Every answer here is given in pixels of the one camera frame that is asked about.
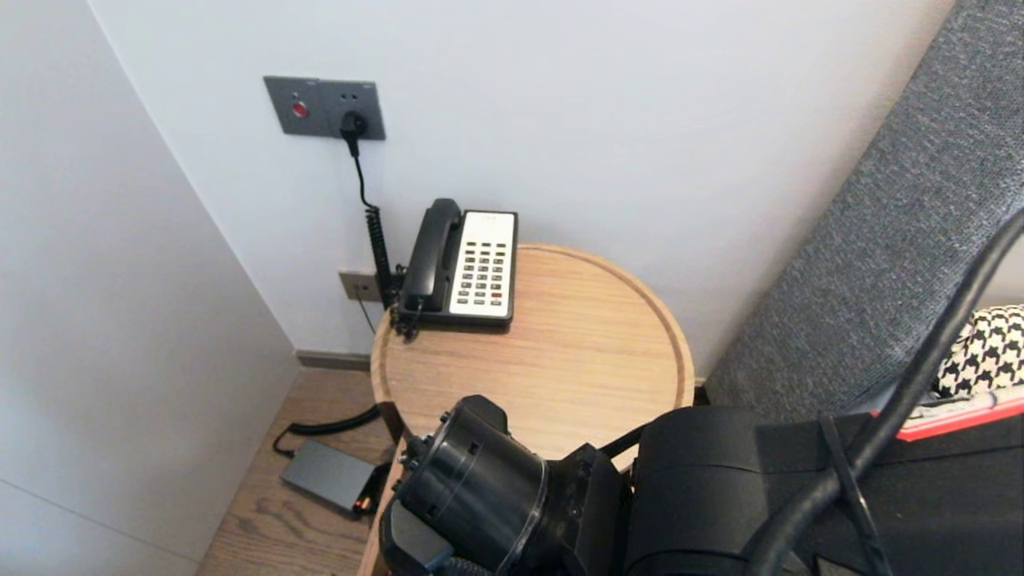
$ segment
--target wooden table top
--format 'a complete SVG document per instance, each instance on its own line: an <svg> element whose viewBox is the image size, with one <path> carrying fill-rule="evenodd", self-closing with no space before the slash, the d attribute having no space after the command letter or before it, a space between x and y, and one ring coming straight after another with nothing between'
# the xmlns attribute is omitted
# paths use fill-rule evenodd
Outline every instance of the wooden table top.
<svg viewBox="0 0 1024 576"><path fill-rule="evenodd" d="M460 398L505 409L512 435L543 458L601 446L693 403L693 363L665 304L608 260L520 244L515 310L506 333L421 326L406 343L385 317L371 379L417 435Z"/></svg>

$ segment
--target gray fabric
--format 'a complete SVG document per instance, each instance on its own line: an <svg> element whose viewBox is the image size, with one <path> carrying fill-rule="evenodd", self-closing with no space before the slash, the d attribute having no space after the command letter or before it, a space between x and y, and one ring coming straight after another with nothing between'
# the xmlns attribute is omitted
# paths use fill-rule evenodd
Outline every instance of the gray fabric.
<svg viewBox="0 0 1024 576"><path fill-rule="evenodd" d="M961 1L860 162L707 382L777 421L891 386L1024 208L1020 0Z"/></svg>

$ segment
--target wall outlet plate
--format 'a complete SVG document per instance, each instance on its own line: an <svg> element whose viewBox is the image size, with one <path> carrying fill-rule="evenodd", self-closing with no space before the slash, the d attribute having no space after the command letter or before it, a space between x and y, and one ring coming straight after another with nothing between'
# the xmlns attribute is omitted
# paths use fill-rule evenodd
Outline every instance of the wall outlet plate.
<svg viewBox="0 0 1024 576"><path fill-rule="evenodd" d="M380 288L377 286L377 275L372 272L339 271L341 285L345 287L345 295L349 300L364 302L383 302Z"/></svg>
<svg viewBox="0 0 1024 576"><path fill-rule="evenodd" d="M273 104L273 111L278 114L281 129L286 134L334 135L327 121L327 111L321 104L319 80L264 76L263 83L266 84L266 91L270 94L270 102ZM305 117L296 114L293 110L295 105L305 107L307 111Z"/></svg>
<svg viewBox="0 0 1024 576"><path fill-rule="evenodd" d="M384 139L374 82L264 76L263 83L286 134L341 138L341 117L354 110L367 119L367 132L359 139Z"/></svg>
<svg viewBox="0 0 1024 576"><path fill-rule="evenodd" d="M359 136L359 139L384 139L384 119L381 117L376 83L321 80L319 92L319 100L324 105L329 125L340 127L341 117L346 112L354 110L367 119L367 132Z"/></svg>

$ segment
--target telephone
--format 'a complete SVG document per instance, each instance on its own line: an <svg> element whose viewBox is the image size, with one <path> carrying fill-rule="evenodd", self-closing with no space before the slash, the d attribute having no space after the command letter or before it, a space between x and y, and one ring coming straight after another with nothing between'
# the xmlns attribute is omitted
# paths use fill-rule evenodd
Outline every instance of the telephone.
<svg viewBox="0 0 1024 576"><path fill-rule="evenodd" d="M438 198L423 216L398 296L398 318L477 326L512 322L518 214Z"/></svg>

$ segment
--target wooden floor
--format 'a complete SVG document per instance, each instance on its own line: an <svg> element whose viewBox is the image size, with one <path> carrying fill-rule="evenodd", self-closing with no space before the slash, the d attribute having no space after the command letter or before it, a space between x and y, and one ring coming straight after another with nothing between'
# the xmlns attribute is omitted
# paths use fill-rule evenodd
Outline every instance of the wooden floor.
<svg viewBox="0 0 1024 576"><path fill-rule="evenodd" d="M374 404L370 375L304 369L289 393L220 529L200 576L328 576L355 574L371 519L350 521L284 486L290 461L271 449L290 422L321 423L354 416ZM394 445L378 419L358 429L317 439L369 462L389 461ZM288 437L284 448L303 439Z"/></svg>

